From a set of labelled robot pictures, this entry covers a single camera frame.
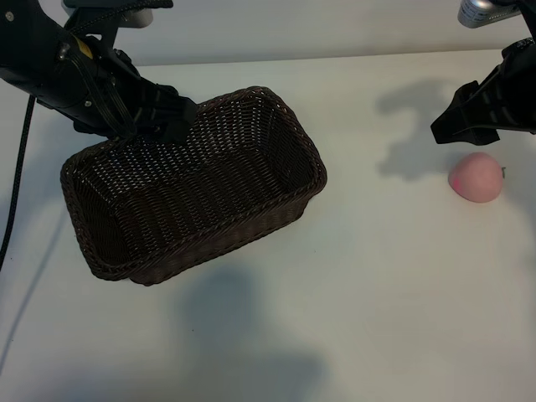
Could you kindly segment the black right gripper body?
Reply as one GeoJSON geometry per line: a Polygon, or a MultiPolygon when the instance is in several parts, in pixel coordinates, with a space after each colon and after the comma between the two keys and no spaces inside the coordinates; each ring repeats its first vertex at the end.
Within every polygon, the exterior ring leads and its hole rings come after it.
{"type": "Polygon", "coordinates": [[[479,85],[485,124],[494,129],[535,133],[535,40],[502,50],[502,63],[479,85]]]}

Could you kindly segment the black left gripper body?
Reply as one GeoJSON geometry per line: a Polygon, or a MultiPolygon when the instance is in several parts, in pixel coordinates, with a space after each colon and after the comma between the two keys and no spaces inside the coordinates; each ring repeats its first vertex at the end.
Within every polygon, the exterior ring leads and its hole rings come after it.
{"type": "Polygon", "coordinates": [[[83,40],[72,33],[55,39],[54,76],[63,85],[57,110],[74,122],[75,130],[123,139],[137,134],[125,104],[125,87],[142,77],[131,64],[116,63],[114,52],[93,37],[83,40]]]}

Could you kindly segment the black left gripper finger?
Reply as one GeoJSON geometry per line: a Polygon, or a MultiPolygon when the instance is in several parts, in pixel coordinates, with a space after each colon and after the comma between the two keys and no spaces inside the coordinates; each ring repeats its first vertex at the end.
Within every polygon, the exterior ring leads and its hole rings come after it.
{"type": "Polygon", "coordinates": [[[156,119],[135,121],[137,134],[147,141],[181,143],[189,134],[189,122],[184,119],[156,119]]]}
{"type": "Polygon", "coordinates": [[[125,87],[125,104],[134,122],[194,122],[197,104],[170,85],[141,79],[125,87]]]}

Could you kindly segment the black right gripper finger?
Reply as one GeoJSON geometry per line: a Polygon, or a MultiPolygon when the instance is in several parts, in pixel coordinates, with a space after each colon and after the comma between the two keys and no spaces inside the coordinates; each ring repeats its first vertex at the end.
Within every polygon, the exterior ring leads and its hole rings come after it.
{"type": "Polygon", "coordinates": [[[481,110],[480,85],[474,80],[458,88],[451,102],[451,109],[461,109],[464,111],[481,110]]]}
{"type": "Polygon", "coordinates": [[[431,124],[430,129],[437,144],[466,142],[486,146],[499,140],[497,129],[492,127],[492,109],[481,97],[481,110],[464,111],[447,109],[431,124]]]}

